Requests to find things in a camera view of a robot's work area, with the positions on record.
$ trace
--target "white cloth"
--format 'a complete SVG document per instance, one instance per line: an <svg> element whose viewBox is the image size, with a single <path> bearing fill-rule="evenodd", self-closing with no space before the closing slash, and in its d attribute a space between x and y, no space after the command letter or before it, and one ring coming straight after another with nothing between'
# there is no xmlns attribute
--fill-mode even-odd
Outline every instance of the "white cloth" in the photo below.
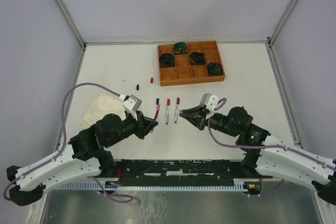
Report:
<svg viewBox="0 0 336 224"><path fill-rule="evenodd" d="M114 95L101 94L93 101L80 123L87 129L107 114L116 114L124 120L126 116L122 103Z"/></svg>

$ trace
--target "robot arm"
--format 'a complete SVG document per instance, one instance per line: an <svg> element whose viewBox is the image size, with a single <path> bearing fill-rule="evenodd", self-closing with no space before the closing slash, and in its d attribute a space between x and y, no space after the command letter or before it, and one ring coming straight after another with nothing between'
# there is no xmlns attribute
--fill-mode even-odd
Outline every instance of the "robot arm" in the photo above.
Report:
<svg viewBox="0 0 336 224"><path fill-rule="evenodd" d="M336 159L325 158L285 143L267 130L252 124L244 107L232 108L227 116L216 113L218 98L203 95L200 105L182 110L180 116L199 130L208 126L213 140L224 147L241 148L246 156L241 165L247 175L273 176L303 185L323 200L336 205ZM216 140L211 129L239 136L236 145Z"/></svg>
<svg viewBox="0 0 336 224"><path fill-rule="evenodd" d="M121 140L135 134L144 137L158 125L158 122L145 117L138 108L141 100L133 95L126 97L123 106L126 119L121 120L115 114L108 114L90 128L79 132L67 143L62 154L56 158L56 151L38 162L26 167L11 166L7 169L7 178L14 182L9 190L9 198L19 206L29 205L39 200L43 194L55 187L73 180L104 175L111 177L116 163L111 152L104 148L111 147ZM45 161L48 164L35 169L28 175L23 174Z"/></svg>

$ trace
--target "white bracket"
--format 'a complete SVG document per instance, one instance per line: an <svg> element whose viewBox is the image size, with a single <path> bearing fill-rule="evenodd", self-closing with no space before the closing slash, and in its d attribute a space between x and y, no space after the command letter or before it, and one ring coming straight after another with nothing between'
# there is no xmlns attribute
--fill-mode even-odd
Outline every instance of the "white bracket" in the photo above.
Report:
<svg viewBox="0 0 336 224"><path fill-rule="evenodd" d="M125 99L126 99L126 95L125 94L120 94L120 96L119 96L119 100L121 100L121 101L125 101Z"/></svg>
<svg viewBox="0 0 336 224"><path fill-rule="evenodd" d="M295 150L297 152L301 152L305 155L308 155L312 158L318 159L321 162L324 162L332 167L335 167L333 160L326 157L321 157L315 155L313 153L307 152L300 148L297 148L294 145L290 145L285 143L281 139L277 138L274 135L268 136L265 141L264 145L280 145L286 146L285 149L283 148L267 148L262 149L260 151L261 156L268 156L269 158L274 158L278 160L281 164L286 165L287 167L291 167L299 172L303 172L308 174L311 180L316 180L317 182L325 185L330 182L328 179L329 175L333 175L333 171L331 169L325 168L323 165L318 164L306 157L303 157L297 153L290 151L289 149Z"/></svg>
<svg viewBox="0 0 336 224"><path fill-rule="evenodd" d="M124 103L122 105L123 105L123 107L125 108L125 110L128 114L131 114L132 117L135 120L138 120L138 118L136 116L136 112L139 109L141 103L142 103L142 101L139 98L137 98L133 95L130 95L128 97L128 99L126 101L124 101Z"/></svg>
<svg viewBox="0 0 336 224"><path fill-rule="evenodd" d="M21 191L31 191L35 189L39 184L41 184L43 181L48 179L49 177L52 177L55 173L58 173L59 171L66 169L67 167L76 165L78 163L83 162L82 160L79 160L77 158L72 158L73 156L73 149L71 145L66 145L64 151L62 154L55 159L54 162L50 162L46 164L45 166L31 172L26 177L18 180L16 184L20 186ZM43 162L51 159L54 157L58 151L51 153L50 155L46 156L45 158L35 162L34 164L31 164L29 166L22 167L17 170L16 177L21 176L22 173L27 172L28 170L42 164Z"/></svg>
<svg viewBox="0 0 336 224"><path fill-rule="evenodd" d="M309 174L298 170L293 166L283 164L279 159L262 155L258 158L256 165L256 171L260 175L282 178L286 181L305 186L312 191L316 191L315 187L311 184L313 179Z"/></svg>
<svg viewBox="0 0 336 224"><path fill-rule="evenodd" d="M57 187L78 179L98 176L101 173L99 167L100 163L98 159L94 157L63 169L42 182L42 184L46 186L43 193L46 194Z"/></svg>
<svg viewBox="0 0 336 224"><path fill-rule="evenodd" d="M211 95L210 93L204 94L202 96L200 105L205 106L205 108L209 110L208 115L206 115L206 119L209 119L216 113L215 108L218 105L218 101L218 97L215 95Z"/></svg>

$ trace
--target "white wall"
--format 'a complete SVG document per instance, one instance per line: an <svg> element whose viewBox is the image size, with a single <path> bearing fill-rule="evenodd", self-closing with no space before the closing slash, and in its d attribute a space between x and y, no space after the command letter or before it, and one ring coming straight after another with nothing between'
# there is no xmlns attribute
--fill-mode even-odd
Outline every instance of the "white wall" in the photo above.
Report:
<svg viewBox="0 0 336 224"><path fill-rule="evenodd" d="M289 0L63 0L85 41L257 40Z"/></svg>
<svg viewBox="0 0 336 224"><path fill-rule="evenodd" d="M336 0L301 0L276 43L308 150L336 158Z"/></svg>
<svg viewBox="0 0 336 224"><path fill-rule="evenodd" d="M0 188L6 168L51 153L61 100L80 47L53 0L0 0ZM27 207L0 200L0 223L24 223Z"/></svg>

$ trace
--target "wooden tray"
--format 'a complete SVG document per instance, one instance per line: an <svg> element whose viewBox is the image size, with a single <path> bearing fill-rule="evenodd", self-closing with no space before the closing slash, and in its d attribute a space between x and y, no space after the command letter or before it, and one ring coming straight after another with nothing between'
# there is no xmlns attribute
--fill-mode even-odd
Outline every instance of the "wooden tray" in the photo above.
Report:
<svg viewBox="0 0 336 224"><path fill-rule="evenodd" d="M164 53L171 53L175 57L175 67L161 68L159 64L161 86L224 81L225 72L216 41L190 42L186 44L188 54L185 55L175 55L173 51L174 44L158 45L158 58ZM191 65L189 56L192 52L203 52L205 54L205 65ZM206 65L210 62L220 63L223 70L222 76L209 76Z"/></svg>

